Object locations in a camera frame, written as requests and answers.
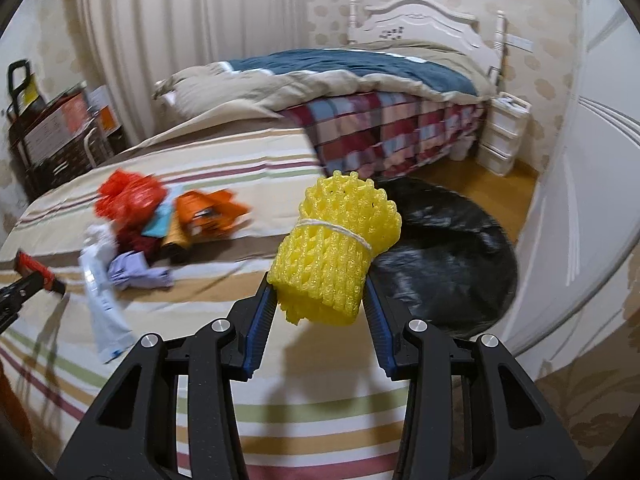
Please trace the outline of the white plastic wrapper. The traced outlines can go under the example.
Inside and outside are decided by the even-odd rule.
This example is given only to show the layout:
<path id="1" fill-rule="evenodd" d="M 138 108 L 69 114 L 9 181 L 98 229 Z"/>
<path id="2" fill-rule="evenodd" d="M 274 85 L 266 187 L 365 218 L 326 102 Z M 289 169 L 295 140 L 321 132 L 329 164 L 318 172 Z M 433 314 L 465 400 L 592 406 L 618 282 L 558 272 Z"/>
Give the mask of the white plastic wrapper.
<path id="1" fill-rule="evenodd" d="M 108 223 L 92 224 L 85 230 L 78 258 L 98 356 L 103 363 L 117 359 L 135 342 L 114 287 L 108 279 L 108 266 L 116 257 L 116 238 Z"/>

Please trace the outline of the purple wrapper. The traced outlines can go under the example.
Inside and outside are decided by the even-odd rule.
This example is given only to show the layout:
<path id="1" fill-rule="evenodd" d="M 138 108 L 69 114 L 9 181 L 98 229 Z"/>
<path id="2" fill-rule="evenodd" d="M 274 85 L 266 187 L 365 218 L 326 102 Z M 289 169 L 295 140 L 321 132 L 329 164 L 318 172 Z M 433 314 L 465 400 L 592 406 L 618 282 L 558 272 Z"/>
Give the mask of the purple wrapper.
<path id="1" fill-rule="evenodd" d="M 142 252 L 125 252 L 118 255 L 108 266 L 107 277 L 118 290 L 166 289 L 175 284 L 169 268 L 149 266 Z"/>

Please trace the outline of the orange snack wrapper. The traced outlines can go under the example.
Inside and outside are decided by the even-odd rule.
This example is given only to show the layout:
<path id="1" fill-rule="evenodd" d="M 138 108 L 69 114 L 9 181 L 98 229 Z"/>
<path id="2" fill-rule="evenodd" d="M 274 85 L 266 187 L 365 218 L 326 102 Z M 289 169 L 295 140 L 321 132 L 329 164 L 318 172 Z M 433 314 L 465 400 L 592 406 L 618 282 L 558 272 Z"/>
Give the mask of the orange snack wrapper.
<path id="1" fill-rule="evenodd" d="M 192 238 L 228 236 L 250 213 L 250 207 L 238 203 L 226 188 L 213 193 L 185 192 L 176 198 L 175 208 L 184 232 Z"/>

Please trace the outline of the yellow foam fruit net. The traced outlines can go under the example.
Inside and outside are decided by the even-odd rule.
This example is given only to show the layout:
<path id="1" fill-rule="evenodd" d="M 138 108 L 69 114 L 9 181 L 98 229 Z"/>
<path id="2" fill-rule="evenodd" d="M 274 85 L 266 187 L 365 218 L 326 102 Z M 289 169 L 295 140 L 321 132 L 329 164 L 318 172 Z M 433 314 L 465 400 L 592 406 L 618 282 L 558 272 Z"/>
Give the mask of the yellow foam fruit net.
<path id="1" fill-rule="evenodd" d="M 307 188 L 267 274 L 286 320 L 355 322 L 370 265 L 398 242 L 401 223 L 386 192 L 356 172 L 334 171 Z"/>

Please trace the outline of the amber bottle yellow label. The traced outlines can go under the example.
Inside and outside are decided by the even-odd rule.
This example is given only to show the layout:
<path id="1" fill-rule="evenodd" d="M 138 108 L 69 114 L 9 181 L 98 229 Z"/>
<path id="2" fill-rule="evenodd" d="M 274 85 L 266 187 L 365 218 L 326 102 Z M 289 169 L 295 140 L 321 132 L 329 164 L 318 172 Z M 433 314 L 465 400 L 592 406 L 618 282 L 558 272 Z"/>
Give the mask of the amber bottle yellow label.
<path id="1" fill-rule="evenodd" d="M 183 231 L 177 217 L 172 217 L 167 235 L 160 245 L 160 255 L 172 264 L 181 264 L 189 260 L 192 250 L 190 237 Z"/>

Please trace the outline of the black trash bag bin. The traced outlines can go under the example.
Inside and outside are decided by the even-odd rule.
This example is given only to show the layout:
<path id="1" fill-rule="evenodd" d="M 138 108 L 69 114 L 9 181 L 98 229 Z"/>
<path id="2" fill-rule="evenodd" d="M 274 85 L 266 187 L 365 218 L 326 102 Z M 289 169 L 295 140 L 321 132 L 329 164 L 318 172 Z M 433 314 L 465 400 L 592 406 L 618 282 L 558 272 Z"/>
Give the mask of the black trash bag bin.
<path id="1" fill-rule="evenodd" d="M 398 242 L 370 266 L 384 295 L 451 336 L 469 339 L 496 324 L 518 289 L 518 262 L 499 222 L 417 178 L 376 184 L 402 220 Z"/>

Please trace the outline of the red foam net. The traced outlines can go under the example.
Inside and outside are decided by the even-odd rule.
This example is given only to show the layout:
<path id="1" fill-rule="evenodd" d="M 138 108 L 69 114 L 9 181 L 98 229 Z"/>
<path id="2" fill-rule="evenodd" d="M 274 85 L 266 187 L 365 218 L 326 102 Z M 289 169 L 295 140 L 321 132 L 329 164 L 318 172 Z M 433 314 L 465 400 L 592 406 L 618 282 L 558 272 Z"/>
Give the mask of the red foam net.
<path id="1" fill-rule="evenodd" d="M 120 224 L 140 224 L 150 218 L 149 180 L 117 169 L 99 188 L 94 213 Z"/>

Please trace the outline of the red plastic bag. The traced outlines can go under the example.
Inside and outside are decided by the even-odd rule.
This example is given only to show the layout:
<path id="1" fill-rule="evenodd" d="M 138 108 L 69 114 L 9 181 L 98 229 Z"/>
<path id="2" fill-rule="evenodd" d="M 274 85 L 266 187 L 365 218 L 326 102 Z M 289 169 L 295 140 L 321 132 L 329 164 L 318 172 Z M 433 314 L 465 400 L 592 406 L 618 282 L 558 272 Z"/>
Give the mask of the red plastic bag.
<path id="1" fill-rule="evenodd" d="M 129 182 L 112 205 L 116 229 L 143 228 L 166 195 L 167 188 L 156 177 L 141 177 Z"/>

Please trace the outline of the black cart with boxes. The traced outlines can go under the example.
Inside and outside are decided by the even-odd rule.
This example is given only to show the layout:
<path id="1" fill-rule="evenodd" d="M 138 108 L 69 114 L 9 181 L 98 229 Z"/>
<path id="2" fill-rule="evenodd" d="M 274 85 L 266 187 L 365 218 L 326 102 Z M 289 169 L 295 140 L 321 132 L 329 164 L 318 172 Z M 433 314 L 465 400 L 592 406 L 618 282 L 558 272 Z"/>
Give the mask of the black cart with boxes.
<path id="1" fill-rule="evenodd" d="M 105 164 L 128 148 L 107 86 L 76 84 L 46 101 L 27 60 L 8 66 L 9 144 L 30 200 Z"/>

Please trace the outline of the teal white paper tube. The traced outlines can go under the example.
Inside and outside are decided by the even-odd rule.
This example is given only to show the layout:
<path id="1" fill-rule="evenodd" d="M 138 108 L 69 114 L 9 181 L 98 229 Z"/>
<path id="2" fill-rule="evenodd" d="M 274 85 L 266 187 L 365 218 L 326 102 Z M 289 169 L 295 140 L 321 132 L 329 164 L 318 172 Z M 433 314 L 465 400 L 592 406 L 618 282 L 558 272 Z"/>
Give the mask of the teal white paper tube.
<path id="1" fill-rule="evenodd" d="M 143 228 L 141 232 L 143 236 L 164 238 L 167 235 L 171 217 L 175 211 L 175 200 L 182 192 L 182 185 L 174 185 L 168 188 L 167 195 L 155 209 L 151 220 Z"/>

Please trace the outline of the striped bed sheet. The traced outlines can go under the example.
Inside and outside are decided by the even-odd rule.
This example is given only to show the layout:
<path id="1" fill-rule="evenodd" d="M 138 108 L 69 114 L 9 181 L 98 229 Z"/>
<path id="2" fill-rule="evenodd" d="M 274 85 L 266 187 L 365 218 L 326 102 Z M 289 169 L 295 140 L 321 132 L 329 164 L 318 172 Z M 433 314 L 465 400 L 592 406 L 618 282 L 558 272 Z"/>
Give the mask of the striped bed sheet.
<path id="1" fill-rule="evenodd" d="M 225 188 L 250 210 L 226 240 L 201 244 L 168 289 L 118 296 L 136 336 L 188 336 L 253 295 L 294 226 L 320 164 L 296 128 L 244 127 L 151 144 L 119 168 L 152 174 L 168 188 Z M 78 256 L 96 224 L 96 192 L 111 167 L 84 174 L 33 202 L 1 247 L 1 279 L 27 252 L 58 274 L 67 298 L 40 292 L 1 337 L 1 362 L 29 421 L 32 447 L 54 466 L 81 417 L 114 372 L 96 351 Z M 282 314 L 273 320 L 262 366 L 232 387 L 247 469 L 254 479 L 388 479 L 395 468 L 407 387 L 378 367 L 365 318 L 333 328 Z"/>

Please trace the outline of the beige curtain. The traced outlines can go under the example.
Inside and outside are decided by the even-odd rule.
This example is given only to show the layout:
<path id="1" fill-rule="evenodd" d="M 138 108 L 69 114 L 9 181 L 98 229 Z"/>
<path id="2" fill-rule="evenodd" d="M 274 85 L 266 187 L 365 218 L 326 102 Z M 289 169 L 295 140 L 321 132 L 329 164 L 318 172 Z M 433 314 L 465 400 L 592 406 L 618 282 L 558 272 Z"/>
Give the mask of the beige curtain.
<path id="1" fill-rule="evenodd" d="M 152 93 L 179 70 L 308 44 L 306 0 L 76 0 L 128 141 L 160 126 Z"/>

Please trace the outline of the white plastic drawer unit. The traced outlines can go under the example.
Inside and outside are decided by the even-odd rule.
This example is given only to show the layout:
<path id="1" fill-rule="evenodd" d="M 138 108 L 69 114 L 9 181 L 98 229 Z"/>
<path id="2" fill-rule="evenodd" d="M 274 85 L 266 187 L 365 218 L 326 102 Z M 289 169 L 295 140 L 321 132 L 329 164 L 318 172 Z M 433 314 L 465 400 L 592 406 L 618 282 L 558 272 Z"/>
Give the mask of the white plastic drawer unit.
<path id="1" fill-rule="evenodd" d="M 480 166 L 499 177 L 512 170 L 531 108 L 529 102 L 504 91 L 491 100 L 478 141 L 476 161 Z"/>

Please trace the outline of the plaid bed sheet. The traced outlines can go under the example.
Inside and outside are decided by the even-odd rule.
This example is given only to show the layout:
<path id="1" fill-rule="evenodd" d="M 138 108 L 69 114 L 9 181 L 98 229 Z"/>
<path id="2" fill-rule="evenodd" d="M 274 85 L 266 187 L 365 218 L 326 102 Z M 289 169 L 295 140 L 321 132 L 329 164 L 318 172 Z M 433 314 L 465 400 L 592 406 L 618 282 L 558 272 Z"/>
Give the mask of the plaid bed sheet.
<path id="1" fill-rule="evenodd" d="M 321 98 L 282 110 L 303 128 L 329 176 L 396 178 L 473 142 L 486 105 L 436 103 L 405 93 L 367 92 Z"/>

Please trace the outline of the white wooden headboard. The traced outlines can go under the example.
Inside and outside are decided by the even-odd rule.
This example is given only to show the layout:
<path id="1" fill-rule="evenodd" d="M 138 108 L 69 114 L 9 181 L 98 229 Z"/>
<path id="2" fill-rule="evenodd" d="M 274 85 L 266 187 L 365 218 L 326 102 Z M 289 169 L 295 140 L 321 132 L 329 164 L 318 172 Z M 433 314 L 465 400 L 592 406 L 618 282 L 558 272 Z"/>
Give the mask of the white wooden headboard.
<path id="1" fill-rule="evenodd" d="M 498 10 L 492 47 L 480 36 L 478 19 L 447 8 L 435 0 L 392 0 L 365 6 L 366 17 L 358 24 L 359 3 L 350 0 L 348 42 L 364 44 L 378 40 L 434 42 L 465 54 L 493 84 L 498 84 L 506 43 L 506 14 Z"/>

